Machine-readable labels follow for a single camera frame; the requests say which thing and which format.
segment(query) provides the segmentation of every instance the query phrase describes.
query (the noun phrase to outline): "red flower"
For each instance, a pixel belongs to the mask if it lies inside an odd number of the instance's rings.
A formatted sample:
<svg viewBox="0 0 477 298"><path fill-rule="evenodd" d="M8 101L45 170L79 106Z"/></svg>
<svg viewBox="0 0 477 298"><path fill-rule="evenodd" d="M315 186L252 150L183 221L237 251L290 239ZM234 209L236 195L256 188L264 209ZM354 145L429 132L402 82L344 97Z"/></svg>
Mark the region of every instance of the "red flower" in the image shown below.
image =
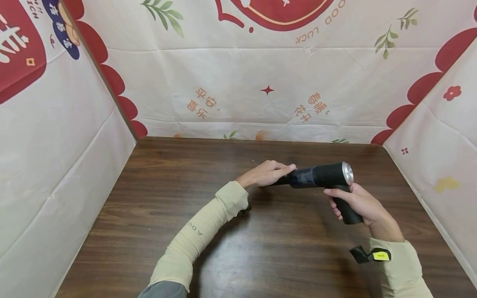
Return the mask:
<svg viewBox="0 0 477 298"><path fill-rule="evenodd" d="M447 101L449 102L454 98L458 97L460 94L462 94L462 92L460 91L460 86L451 86L444 94L444 98L447 99Z"/></svg>

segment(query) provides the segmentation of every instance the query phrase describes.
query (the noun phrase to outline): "person's left hand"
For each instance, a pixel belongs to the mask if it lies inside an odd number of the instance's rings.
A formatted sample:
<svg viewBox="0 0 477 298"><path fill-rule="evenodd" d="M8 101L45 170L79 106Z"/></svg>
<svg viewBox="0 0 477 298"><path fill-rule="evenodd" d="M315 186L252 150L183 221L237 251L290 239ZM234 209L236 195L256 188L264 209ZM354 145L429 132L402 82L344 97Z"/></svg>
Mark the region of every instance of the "person's left hand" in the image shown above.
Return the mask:
<svg viewBox="0 0 477 298"><path fill-rule="evenodd" d="M284 165L274 160L267 160L237 178L236 181L245 189L251 186L268 186L296 168L294 164Z"/></svg>

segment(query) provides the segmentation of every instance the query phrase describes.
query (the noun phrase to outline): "black handle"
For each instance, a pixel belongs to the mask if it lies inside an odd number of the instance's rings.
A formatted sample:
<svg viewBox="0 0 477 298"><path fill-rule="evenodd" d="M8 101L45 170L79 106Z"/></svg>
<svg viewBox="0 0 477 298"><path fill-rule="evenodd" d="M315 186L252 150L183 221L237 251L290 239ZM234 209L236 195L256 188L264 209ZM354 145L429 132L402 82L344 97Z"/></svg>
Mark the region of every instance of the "black handle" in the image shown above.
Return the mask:
<svg viewBox="0 0 477 298"><path fill-rule="evenodd" d="M338 188L348 193L351 192L348 185L334 185L331 188ZM341 211L345 225L355 225L363 222L363 217L351 209L350 205L346 201L337 197L333 197L333 201L336 203L338 210Z"/></svg>

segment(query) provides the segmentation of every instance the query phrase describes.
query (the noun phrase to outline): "red star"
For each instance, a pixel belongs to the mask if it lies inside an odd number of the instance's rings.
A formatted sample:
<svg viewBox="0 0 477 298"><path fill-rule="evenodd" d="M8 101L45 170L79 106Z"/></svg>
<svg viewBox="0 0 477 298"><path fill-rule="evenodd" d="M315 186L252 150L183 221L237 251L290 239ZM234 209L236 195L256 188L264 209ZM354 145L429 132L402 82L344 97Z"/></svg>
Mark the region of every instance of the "red star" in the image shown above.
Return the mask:
<svg viewBox="0 0 477 298"><path fill-rule="evenodd" d="M268 87L267 87L267 88L265 88L265 89L262 89L261 91L263 91L263 92L266 92L266 93L267 93L267 95L268 95L268 93L270 93L270 92L272 92L272 91L275 91L275 90L273 90L272 88L270 88L270 85L268 85Z"/></svg>

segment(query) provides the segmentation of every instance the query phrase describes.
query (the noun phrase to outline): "white backdrop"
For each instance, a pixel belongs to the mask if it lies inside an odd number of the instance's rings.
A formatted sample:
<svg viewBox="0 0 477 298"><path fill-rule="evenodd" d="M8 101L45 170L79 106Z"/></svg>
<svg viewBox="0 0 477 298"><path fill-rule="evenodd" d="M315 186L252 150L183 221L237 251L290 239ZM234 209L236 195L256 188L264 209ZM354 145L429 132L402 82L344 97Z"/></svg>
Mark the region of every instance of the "white backdrop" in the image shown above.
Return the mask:
<svg viewBox="0 0 477 298"><path fill-rule="evenodd" d="M55 292L135 145L67 21L37 2L0 1L2 298Z"/></svg>
<svg viewBox="0 0 477 298"><path fill-rule="evenodd" d="M148 135L352 143L387 129L440 47L475 26L470 0L242 2L83 0L80 20Z"/></svg>
<svg viewBox="0 0 477 298"><path fill-rule="evenodd" d="M477 286L476 52L474 41L384 145Z"/></svg>

